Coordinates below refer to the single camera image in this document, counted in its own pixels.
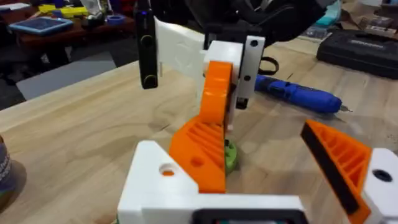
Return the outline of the white orange left gripper right finger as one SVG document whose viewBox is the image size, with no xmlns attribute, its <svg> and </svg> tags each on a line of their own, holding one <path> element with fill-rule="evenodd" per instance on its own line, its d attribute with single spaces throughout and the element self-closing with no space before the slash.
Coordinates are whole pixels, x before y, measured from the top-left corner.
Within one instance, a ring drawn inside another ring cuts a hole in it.
<svg viewBox="0 0 398 224">
<path fill-rule="evenodd" d="M 300 133 L 350 223 L 397 223 L 397 155 L 306 120 Z"/>
</svg>

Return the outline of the bare white left gripper left finger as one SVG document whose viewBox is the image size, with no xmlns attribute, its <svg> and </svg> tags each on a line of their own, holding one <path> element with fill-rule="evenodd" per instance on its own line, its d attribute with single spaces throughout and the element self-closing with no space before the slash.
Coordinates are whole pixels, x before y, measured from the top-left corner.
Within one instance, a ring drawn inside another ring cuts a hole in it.
<svg viewBox="0 0 398 224">
<path fill-rule="evenodd" d="M 141 141 L 118 204 L 121 224 L 190 223 L 197 183 L 155 141 Z"/>
</svg>

